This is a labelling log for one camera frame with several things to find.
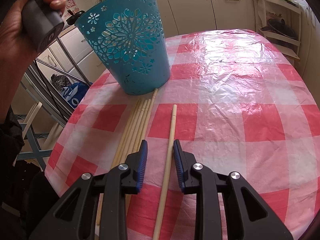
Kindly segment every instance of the silver screw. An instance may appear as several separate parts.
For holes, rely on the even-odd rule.
[[[86,172],[86,173],[81,175],[81,178],[84,179],[84,180],[90,179],[91,178],[91,174]]]
[[[118,166],[118,169],[121,170],[121,171],[125,171],[129,168],[129,166],[125,163],[122,163]]]
[[[203,165],[201,163],[195,163],[193,164],[193,168],[199,171],[203,169]]]
[[[236,172],[236,171],[232,172],[232,173],[231,173],[231,178],[233,178],[233,179],[239,179],[239,178],[240,178],[239,172]]]

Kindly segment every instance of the black pot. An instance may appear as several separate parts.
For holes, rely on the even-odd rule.
[[[280,35],[286,36],[290,39],[298,40],[296,33],[294,30],[289,27],[288,25],[285,25],[284,19],[281,20],[281,22],[275,20],[275,19],[269,19],[268,20],[268,26],[262,27],[262,31],[274,31]]]
[[[85,13],[85,11],[78,11],[77,13],[74,14],[71,10],[67,10],[67,12],[71,14],[71,17],[67,19],[68,25],[75,24],[76,20]]]

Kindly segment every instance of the plastic table cover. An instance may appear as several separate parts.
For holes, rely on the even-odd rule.
[[[252,31],[175,36],[166,45],[171,77],[151,114],[144,185],[131,198],[128,239],[152,237],[173,104],[183,150],[215,172],[240,172],[298,239],[320,208],[320,113],[301,77]],[[108,70],[90,87],[45,170],[59,195],[83,172],[108,172],[135,101]],[[195,212],[196,196],[180,192],[172,167],[160,239],[194,239]]]

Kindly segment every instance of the teal trash bin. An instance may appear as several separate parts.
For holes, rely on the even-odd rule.
[[[149,93],[169,79],[156,0],[104,0],[75,26],[127,94]]]

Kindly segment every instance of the black sleeve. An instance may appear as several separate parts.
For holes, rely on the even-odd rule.
[[[23,145],[22,128],[10,107],[5,122],[0,124],[0,173],[12,166]]]

